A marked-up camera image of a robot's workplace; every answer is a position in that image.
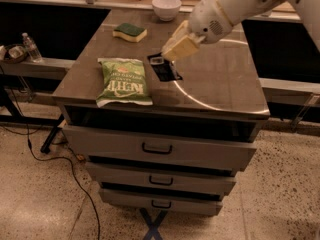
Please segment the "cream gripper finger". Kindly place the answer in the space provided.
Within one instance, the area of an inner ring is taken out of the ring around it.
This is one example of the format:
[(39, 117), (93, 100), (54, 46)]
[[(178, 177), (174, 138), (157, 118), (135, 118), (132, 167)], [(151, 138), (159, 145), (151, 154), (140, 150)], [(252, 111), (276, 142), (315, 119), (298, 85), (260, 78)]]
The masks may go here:
[(195, 34), (172, 35), (162, 48), (162, 57), (168, 61), (188, 57), (199, 50), (203, 39)]
[(163, 51), (167, 51), (170, 49), (176, 49), (181, 42), (188, 36), (189, 28), (188, 28), (188, 21), (184, 20), (179, 27), (174, 31), (165, 45), (162, 47)]

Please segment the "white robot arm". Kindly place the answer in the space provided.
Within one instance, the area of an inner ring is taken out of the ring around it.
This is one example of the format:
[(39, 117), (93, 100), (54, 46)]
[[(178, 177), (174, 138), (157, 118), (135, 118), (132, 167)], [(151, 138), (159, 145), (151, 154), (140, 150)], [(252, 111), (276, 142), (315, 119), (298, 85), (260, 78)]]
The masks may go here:
[(202, 43), (216, 43), (240, 22), (289, 3), (309, 36), (320, 49), (320, 0), (201, 0), (161, 50), (168, 61), (176, 61), (199, 50)]

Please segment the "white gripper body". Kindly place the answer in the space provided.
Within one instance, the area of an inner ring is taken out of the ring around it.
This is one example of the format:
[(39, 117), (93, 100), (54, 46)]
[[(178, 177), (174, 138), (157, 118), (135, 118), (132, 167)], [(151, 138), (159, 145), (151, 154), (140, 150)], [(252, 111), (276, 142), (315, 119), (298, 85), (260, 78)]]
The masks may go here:
[(202, 43), (216, 43), (228, 35), (233, 23), (218, 0), (201, 0), (189, 17), (189, 29)]

